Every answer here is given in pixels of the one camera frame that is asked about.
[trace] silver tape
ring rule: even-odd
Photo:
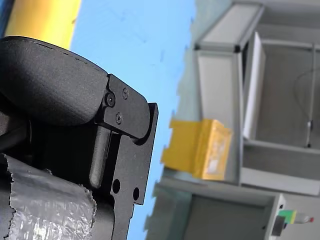
[[[15,210],[8,240],[92,239],[96,202],[86,188],[6,158]]]

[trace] white panel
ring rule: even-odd
[[[300,177],[287,176],[251,168],[242,168],[241,183],[278,191],[318,195],[320,181]]]
[[[242,159],[241,55],[200,51],[197,55],[202,117],[216,119],[233,131],[225,180],[239,178]]]
[[[248,65],[245,78],[247,101],[243,136],[247,139],[255,139],[266,64],[266,54],[257,32],[250,41],[248,54],[251,65]]]
[[[238,44],[260,9],[258,4],[234,4],[203,38],[203,42]]]
[[[239,88],[237,54],[200,53],[198,55],[202,116],[217,119],[235,129]]]

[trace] yellow box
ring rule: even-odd
[[[214,119],[172,120],[170,145],[163,151],[167,168],[195,178],[224,180],[232,131]]]

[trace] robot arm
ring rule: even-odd
[[[75,53],[17,36],[0,40],[0,94],[0,152],[92,190],[112,209],[112,239],[125,240],[144,203],[157,104]]]

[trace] yellow pillar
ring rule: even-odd
[[[80,5],[81,0],[15,0],[5,35],[69,49]]]

